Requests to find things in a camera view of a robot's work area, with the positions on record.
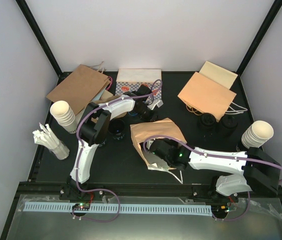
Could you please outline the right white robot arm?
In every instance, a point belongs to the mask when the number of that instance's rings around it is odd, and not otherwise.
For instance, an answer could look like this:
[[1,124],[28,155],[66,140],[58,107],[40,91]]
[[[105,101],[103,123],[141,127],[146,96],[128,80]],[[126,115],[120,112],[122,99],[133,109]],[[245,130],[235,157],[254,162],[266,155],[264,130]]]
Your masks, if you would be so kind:
[[145,148],[165,161],[171,168],[183,171],[212,170],[225,173],[208,189],[209,198],[215,202],[235,193],[254,192],[268,198],[278,194],[280,164],[259,148],[247,151],[211,151],[168,138],[155,138],[145,143]]

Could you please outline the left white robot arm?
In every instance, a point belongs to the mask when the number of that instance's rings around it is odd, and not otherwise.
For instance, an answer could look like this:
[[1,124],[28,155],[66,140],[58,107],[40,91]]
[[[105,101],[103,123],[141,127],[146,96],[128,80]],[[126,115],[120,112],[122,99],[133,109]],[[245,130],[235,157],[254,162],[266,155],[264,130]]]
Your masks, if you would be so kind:
[[74,183],[70,193],[78,200],[84,199],[89,188],[84,183],[90,178],[90,168],[98,146],[104,142],[110,123],[118,116],[135,112],[144,122],[157,119],[157,106],[150,108],[146,103],[152,98],[152,87],[141,85],[138,90],[126,92],[118,98],[105,103],[89,103],[77,127],[78,151],[70,177]]

